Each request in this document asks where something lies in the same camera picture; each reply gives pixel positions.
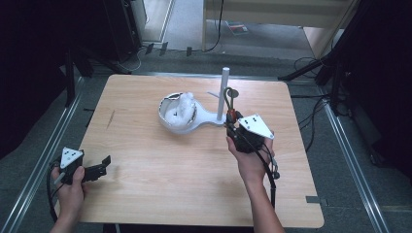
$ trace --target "handheld controller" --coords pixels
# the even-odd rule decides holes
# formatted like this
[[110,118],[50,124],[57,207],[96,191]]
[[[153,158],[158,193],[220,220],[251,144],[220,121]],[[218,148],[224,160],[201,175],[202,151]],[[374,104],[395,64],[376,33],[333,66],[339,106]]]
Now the handheld controller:
[[[58,182],[72,184],[73,175],[79,166],[83,165],[83,156],[85,152],[83,150],[71,150],[68,148],[63,149],[60,160],[60,176],[54,181],[54,184]],[[111,163],[111,156],[108,155],[103,159],[101,164],[94,165],[85,168],[85,177],[82,183],[89,181],[97,181],[100,177],[105,176],[106,167]]]

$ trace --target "person's left hand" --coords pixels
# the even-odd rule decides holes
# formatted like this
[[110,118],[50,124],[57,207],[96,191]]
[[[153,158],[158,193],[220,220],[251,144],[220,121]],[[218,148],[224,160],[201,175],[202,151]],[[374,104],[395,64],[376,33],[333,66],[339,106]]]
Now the person's left hand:
[[[58,167],[55,167],[51,176],[54,180],[60,175]],[[83,202],[85,200],[86,188],[82,184],[82,179],[85,176],[85,168],[80,166],[73,175],[71,185],[58,183],[57,198],[60,203],[60,215],[51,232],[73,232],[77,222],[79,221]]]

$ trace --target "black cloth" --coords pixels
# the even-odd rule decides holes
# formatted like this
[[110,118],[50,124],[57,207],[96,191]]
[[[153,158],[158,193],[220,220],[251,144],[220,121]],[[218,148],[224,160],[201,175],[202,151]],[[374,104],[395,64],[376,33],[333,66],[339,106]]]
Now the black cloth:
[[66,85],[65,48],[47,1],[0,1],[0,158],[22,142]]

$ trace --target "metal bar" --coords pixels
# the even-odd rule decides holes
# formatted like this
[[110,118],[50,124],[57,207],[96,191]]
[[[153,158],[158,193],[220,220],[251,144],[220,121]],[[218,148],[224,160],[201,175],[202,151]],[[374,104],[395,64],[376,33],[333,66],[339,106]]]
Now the metal bar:
[[33,172],[20,192],[8,219],[3,226],[1,231],[2,233],[17,232],[28,208],[30,207],[31,201],[33,200],[33,197],[46,174],[48,164],[54,156],[55,150],[64,132],[66,131],[67,125],[69,124],[73,113],[76,111],[79,100],[82,96],[84,82],[84,79],[80,77],[76,86],[76,89],[79,90],[78,95],[75,97],[73,104],[69,108],[64,109],[57,126],[53,130],[48,143],[46,144],[36,166],[33,169]]
[[[320,92],[322,94],[326,94],[326,91],[323,87],[320,87]],[[373,228],[375,229],[375,232],[390,232],[388,224],[386,223],[380,210],[379,204],[376,201],[375,196],[356,159],[355,153],[352,150],[352,146],[348,140],[348,137],[345,134],[339,117],[336,117],[334,115],[329,105],[326,105],[325,108],[327,117],[329,118],[330,124],[336,135],[340,148],[343,151],[352,178],[354,179],[355,185],[358,189],[358,192],[360,193],[360,198],[364,204],[367,214],[369,215],[370,221],[372,223]]]

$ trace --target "black equipment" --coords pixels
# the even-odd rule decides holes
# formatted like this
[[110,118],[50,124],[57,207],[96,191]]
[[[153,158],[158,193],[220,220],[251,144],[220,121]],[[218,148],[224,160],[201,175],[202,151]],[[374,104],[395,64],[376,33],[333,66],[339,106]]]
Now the black equipment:
[[316,83],[330,78],[330,106],[349,92],[352,117],[378,166],[395,166],[412,183],[412,3],[361,0],[357,12],[332,51],[302,69],[280,77],[291,81],[323,65]]

